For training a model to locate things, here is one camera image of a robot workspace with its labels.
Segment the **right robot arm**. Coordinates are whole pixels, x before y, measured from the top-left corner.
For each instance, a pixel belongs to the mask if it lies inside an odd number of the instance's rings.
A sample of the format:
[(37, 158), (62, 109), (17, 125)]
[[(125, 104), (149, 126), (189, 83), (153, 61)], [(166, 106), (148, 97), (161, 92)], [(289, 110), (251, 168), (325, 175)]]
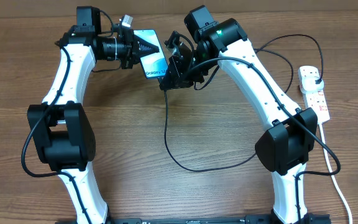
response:
[(256, 56), (245, 30), (233, 18), (215, 21), (207, 7), (191, 10), (184, 18), (189, 46), (174, 31), (165, 41), (172, 50), (163, 91), (203, 83), (210, 68), (228, 74), (247, 98), (264, 130), (255, 153), (271, 172), (275, 201), (269, 219), (274, 223), (308, 223), (303, 198), (303, 175), (316, 140), (317, 115), (303, 110), (275, 83)]

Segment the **blue Samsung Galaxy smartphone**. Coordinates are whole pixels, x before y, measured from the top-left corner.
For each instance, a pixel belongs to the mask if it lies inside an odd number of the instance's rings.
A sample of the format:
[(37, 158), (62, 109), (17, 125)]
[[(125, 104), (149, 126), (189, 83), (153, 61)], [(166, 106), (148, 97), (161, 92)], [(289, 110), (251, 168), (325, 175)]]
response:
[[(135, 30), (134, 33), (156, 33), (152, 29)], [(158, 45), (160, 52), (142, 57), (140, 63), (147, 79), (163, 77), (168, 69), (168, 64), (165, 59), (162, 46), (159, 39), (153, 40), (153, 44)]]

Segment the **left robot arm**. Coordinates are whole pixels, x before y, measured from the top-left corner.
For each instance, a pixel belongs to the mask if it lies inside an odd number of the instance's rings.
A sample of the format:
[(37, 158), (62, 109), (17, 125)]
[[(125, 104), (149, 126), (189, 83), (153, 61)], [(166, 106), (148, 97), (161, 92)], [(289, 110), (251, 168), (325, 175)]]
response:
[(77, 7), (76, 24), (56, 41), (61, 53), (57, 74), (42, 102), (27, 110), (30, 133), (21, 154), (29, 176), (62, 180), (76, 210), (75, 223), (114, 221), (93, 171), (96, 138), (83, 108), (90, 74), (99, 60), (118, 60), (121, 69), (128, 69), (159, 52), (158, 45), (135, 34), (131, 16), (103, 31), (102, 14), (97, 7)]

